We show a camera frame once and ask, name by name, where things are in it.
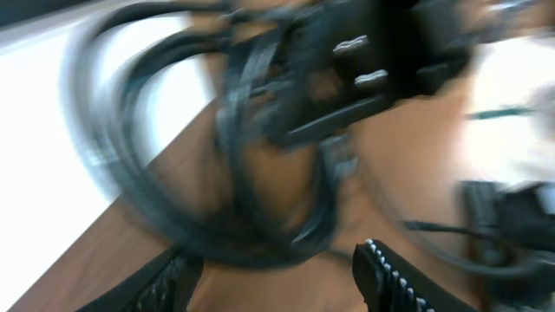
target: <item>wooden surface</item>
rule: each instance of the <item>wooden surface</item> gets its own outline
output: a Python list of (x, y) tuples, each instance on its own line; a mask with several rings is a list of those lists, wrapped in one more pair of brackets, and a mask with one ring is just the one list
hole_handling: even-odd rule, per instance
[[(217, 72), (218, 63), (221, 60), (210, 62), (212, 72)], [(432, 101), (404, 101), (397, 109), (353, 126), (362, 151), (360, 161), (371, 164), (406, 218), (448, 224), (461, 221), (454, 208), (453, 185), (466, 170), (457, 149), (468, 80), (465, 76), (453, 81)], [(199, 214), (217, 210), (231, 190), (219, 178), (225, 166), (207, 148), (212, 144), (215, 108), (213, 103), (153, 164), (176, 192), (202, 204), (206, 210)], [(303, 168), (311, 162), (312, 153), (307, 148), (283, 154), (267, 145), (252, 146), (245, 153), (274, 213), (289, 214), (291, 204), (301, 199), (310, 175)], [(411, 244), (384, 216), (358, 175), (343, 182), (340, 198), (341, 224), (334, 247), (350, 253), (365, 238), (381, 239), (441, 286), (476, 304), (468, 276)], [(461, 237), (434, 237), (450, 250), (463, 250)], [(10, 311), (78, 309), (168, 245), (118, 199)], [(321, 255), (294, 268), (265, 272), (209, 263), (189, 310), (363, 312), (365, 307), (350, 267)]]

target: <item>tangled cable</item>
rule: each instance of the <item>tangled cable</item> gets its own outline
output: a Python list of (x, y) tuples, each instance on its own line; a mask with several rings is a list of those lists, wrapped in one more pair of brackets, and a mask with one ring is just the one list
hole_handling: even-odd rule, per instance
[[(364, 8), (363, 5), (368, 5), (367, 3), (369, 2), (360, 0), (357, 5)], [(371, 5), (397, 5), (397, 2), (380, 3)], [(416, 94), (433, 94), (442, 83), (457, 75), (469, 59), (469, 43), (458, 37), (455, 42), (452, 40), (452, 37), (459, 33), (457, 29), (449, 29), (452, 25), (448, 18), (438, 23), (447, 25), (447, 32), (451, 31), (452, 34), (446, 35), (441, 27), (432, 27), (433, 23), (427, 24), (426, 31), (431, 35), (425, 39), (430, 39), (432, 44), (423, 47), (421, 45), (426, 40), (416, 39), (421, 34), (413, 33), (415, 30), (408, 27), (405, 20), (401, 19), (402, 23), (399, 25), (392, 22), (399, 17), (395, 10), (385, 11), (382, 16), (381, 11), (376, 8), (371, 8), (374, 14), (377, 14), (374, 15), (376, 22), (371, 21), (371, 27), (382, 27), (392, 35), (384, 36), (383, 33), (372, 29), (370, 35), (381, 45), (376, 44), (379, 49), (364, 50), (364, 53), (374, 53), (377, 55), (376, 59), (382, 62), (376, 65), (365, 58), (366, 55), (362, 55), (362, 58), (357, 56), (361, 68), (356, 70), (373, 68), (375, 72), (356, 77), (354, 82), (358, 85), (343, 86), (343, 91), (347, 91), (340, 94), (346, 96), (339, 96), (331, 101), (332, 104), (349, 101), (354, 101), (355, 104), (324, 117), (316, 116), (320, 118), (318, 122), (309, 122), (298, 128), (304, 130), (303, 133), (298, 129), (291, 131), (291, 124), (284, 123), (284, 120), (291, 116), (297, 124), (304, 122), (302, 113), (306, 112), (298, 111), (306, 110), (301, 104), (308, 97), (306, 89), (309, 74), (325, 68), (330, 63), (342, 62), (341, 57), (339, 61), (331, 60), (330, 54), (321, 53), (323, 50), (332, 51), (336, 42), (328, 40), (327, 36), (337, 32), (333, 29), (341, 28), (336, 16), (329, 14), (330, 9), (325, 4), (296, 10), (255, 11), (237, 10), (228, 2), (138, 3), (117, 10), (82, 39), (71, 63), (72, 79), (69, 89), (72, 105), (69, 107), (69, 114), (80, 131), (77, 136), (85, 141), (85, 146), (79, 146), (83, 161), (93, 168), (91, 173), (101, 171), (110, 181), (116, 183), (134, 209), (147, 217), (158, 231), (209, 261), (259, 269), (284, 267), (306, 261), (327, 250), (334, 237), (337, 223), (337, 187), (341, 178), (338, 165), (345, 160), (341, 152), (329, 153), (330, 149), (336, 147), (334, 143), (337, 143), (337, 140), (321, 139), (332, 134), (330, 129), (346, 127), (356, 120), (377, 114), (390, 108), (398, 99)], [(441, 8), (438, 11), (429, 8), (435, 10), (433, 7), (422, 6), (415, 11), (416, 16), (442, 16)], [(109, 30), (127, 23), (152, 16), (188, 11), (220, 14), (225, 17), (229, 27), (219, 33), (181, 31), (158, 42), (134, 61), (127, 71), (114, 107), (104, 111), (96, 106), (92, 96), (91, 71), (99, 39)], [(351, 11), (346, 10), (345, 15), (359, 11), (362, 12), (355, 6)], [(353, 18), (363, 19), (364, 15), (360, 14)], [(233, 42), (237, 24), (256, 20), (271, 21), (276, 27), (247, 42)], [(347, 30), (342, 35), (354, 34), (349, 33), (348, 27), (344, 28)], [(410, 31), (402, 40), (391, 39), (407, 29)], [(343, 42), (342, 50), (338, 52), (345, 56), (353, 54), (360, 47), (366, 49), (363, 47), (365, 44), (368, 45), (365, 40), (365, 37), (358, 36), (352, 41)], [(403, 53), (413, 46), (416, 48), (412, 52), (419, 53), (412, 53), (413, 58), (404, 57)], [(296, 57), (298, 51), (303, 51), (310, 57)], [(231, 227), (219, 227), (216, 224), (207, 224), (206, 221), (202, 223), (193, 218), (187, 213), (193, 210), (192, 205), (178, 201), (153, 172), (144, 168), (140, 157), (141, 137), (134, 122), (138, 113), (140, 92), (156, 73), (176, 62), (203, 54), (223, 54), (228, 58), (226, 85), (217, 114), (216, 132), (217, 148), (225, 156), (226, 164), (231, 170), (235, 191), (230, 206), (221, 209), (232, 212), (227, 221), (238, 224), (232, 230)], [(277, 76), (269, 75), (273, 66), (281, 67), (282, 73)], [(351, 74), (351, 69), (348, 68), (347, 76)], [(263, 111), (266, 120), (273, 122), (273, 128), (270, 130), (264, 128), (266, 124), (261, 125), (255, 119), (252, 120), (250, 105), (254, 96), (265, 92), (275, 93), (275, 98), (280, 102), (280, 105), (274, 103)], [(279, 134), (285, 135), (280, 137), (276, 132), (273, 133), (272, 129), (277, 129)], [(284, 231), (282, 223), (272, 218), (271, 213), (264, 207), (264, 203), (254, 191), (251, 175), (241, 154), (250, 136), (262, 132), (268, 136), (267, 139), (281, 140), (281, 143), (294, 142), (299, 138), (319, 141), (311, 181), (314, 190), (313, 206), (304, 224), (293, 231)], [(93, 164), (97, 159), (101, 159), (100, 168), (98, 164)], [(368, 166), (362, 170), (372, 176)], [(396, 208), (391, 206), (391, 200), (383, 199), (387, 192), (380, 191), (381, 187), (377, 183), (369, 183), (369, 186), (374, 192), (381, 194), (378, 198), (381, 198), (382, 202), (388, 203), (385, 212), (396, 215)], [(417, 231), (458, 231), (478, 235), (461, 229), (424, 223), (413, 222), (405, 225)], [(515, 267), (491, 268), (448, 255), (417, 233), (411, 237), (416, 238), (416, 241), (438, 258), (481, 275), (523, 275), (535, 270), (538, 265), (534, 259), (531, 262), (517, 263)]]
[[(158, 42), (143, 53), (128, 70), (115, 107), (99, 111), (92, 99), (91, 67), (99, 38), (108, 30), (140, 19), (175, 12), (227, 14), (231, 27), (215, 34), (182, 31)], [(336, 227), (336, 185), (328, 176), (322, 153), (317, 154), (313, 186), (316, 200), (305, 224), (292, 232), (284, 232), (279, 222), (268, 218), (268, 211), (253, 191), (240, 152), (245, 140), (242, 125), (244, 111), (252, 90), (267, 76), (271, 63), (278, 59), (278, 46), (296, 27), (298, 18), (292, 12), (268, 10), (237, 11), (230, 3), (138, 3), (124, 7), (106, 18), (82, 41), (72, 63), (70, 113), (79, 125), (88, 145), (80, 146), (83, 160), (91, 165), (90, 155), (103, 159), (102, 168), (126, 194), (133, 207), (146, 216), (156, 228), (207, 260), (251, 268), (275, 268), (301, 263), (326, 250)], [(275, 30), (255, 41), (246, 54), (245, 64), (237, 64), (242, 52), (231, 43), (233, 25), (252, 19), (270, 19)], [(145, 84), (163, 68), (201, 54), (225, 54), (230, 60), (223, 104), (218, 115), (218, 143), (231, 168), (236, 199), (232, 207), (241, 222), (241, 232), (226, 231), (202, 224), (187, 214), (187, 205), (178, 201), (141, 163), (141, 138), (134, 122), (137, 102)]]

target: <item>black cable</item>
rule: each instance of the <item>black cable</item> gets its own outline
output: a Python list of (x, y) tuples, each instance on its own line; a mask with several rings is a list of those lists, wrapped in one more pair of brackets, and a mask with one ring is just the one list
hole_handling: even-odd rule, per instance
[(420, 221), (405, 221), (404, 225), (407, 228), (407, 230), (410, 230), (410, 231), (458, 233), (458, 234), (464, 234), (475, 238), (497, 239), (497, 237), (495, 237), (494, 235), (488, 235), (485, 233), (470, 231), (469, 229), (450, 226), (450, 225), (435, 224), (435, 223), (420, 222)]
[(497, 110), (489, 110), (478, 113), (467, 114), (469, 120), (491, 120), (509, 116), (523, 116), (532, 113), (533, 110), (527, 107), (509, 107)]
[[(363, 153), (360, 147), (356, 146), (356, 149), (359, 157), (362, 156)], [(362, 170), (359, 172), (362, 174), (362, 180), (364, 181), (369, 193), (372, 194), (378, 201), (377, 204), (380, 209), (386, 214), (388, 219), (393, 224), (398, 225), (401, 230), (406, 230), (406, 221), (402, 221), (399, 207), (391, 199), (391, 197), (389, 196), (389, 192), (385, 190), (382, 184), (379, 183), (375, 178), (374, 171), (369, 164), (368, 158), (359, 161), (359, 165), (360, 168), (362, 168)], [(526, 257), (519, 258), (516, 263), (506, 267), (492, 267), (488, 265), (483, 265), (466, 260), (465, 258), (459, 256), (455, 256), (450, 252), (443, 250), (436, 244), (433, 244), (428, 239), (426, 239), (419, 231), (407, 231), (407, 233), (407, 237), (409, 239), (413, 240), (416, 244), (423, 247), (427, 252), (439, 258), (441, 261), (449, 263), (464, 271), (481, 276), (501, 278), (526, 276), (536, 271), (542, 265), (542, 260), (532, 254), (526, 255)]]
[(241, 157), (244, 144), (240, 126), (243, 112), (251, 98), (253, 86), (264, 80), (278, 51), (278, 44), (290, 27), (289, 19), (284, 17), (287, 14), (277, 15), (279, 18), (272, 14), (251, 15), (251, 18), (275, 17), (281, 24), (271, 36), (255, 42), (242, 68), (240, 64), (229, 64), (229, 68), (239, 70), (228, 73), (228, 76), (236, 75), (237, 79), (231, 80), (226, 86), (225, 105), (219, 110), (219, 145), (232, 169), (237, 199), (235, 205), (224, 207), (221, 211), (234, 211), (239, 218), (249, 220), (241, 233), (202, 224), (187, 214), (192, 209), (187, 204), (178, 204), (157, 177), (143, 168), (140, 158), (141, 138), (134, 122), (140, 91), (163, 68), (193, 55), (206, 53), (225, 53), (230, 56), (230, 60), (237, 59), (233, 57), (236, 50), (231, 43), (232, 27), (220, 34), (184, 31), (169, 36), (134, 62), (122, 83), (118, 102), (109, 110), (104, 107), (99, 109), (91, 101), (90, 71), (97, 39), (103, 33), (150, 16), (188, 10), (229, 13), (230, 6), (229, 3), (139, 3), (116, 11), (92, 31), (74, 52), (73, 80), (70, 81), (73, 102), (70, 113), (82, 130), (80, 135), (87, 139), (86, 146), (78, 147), (85, 152), (83, 158), (93, 174), (99, 171), (99, 167), (92, 165), (90, 155), (96, 155), (96, 158), (101, 155), (104, 163), (100, 169), (121, 188), (133, 207), (159, 231), (190, 252), (207, 260), (251, 268), (301, 263), (329, 248), (336, 227), (337, 182), (327, 177), (329, 170), (325, 168), (322, 153), (317, 155), (314, 170), (314, 209), (305, 224), (293, 232), (283, 232), (279, 222), (268, 218), (270, 213), (253, 191)]

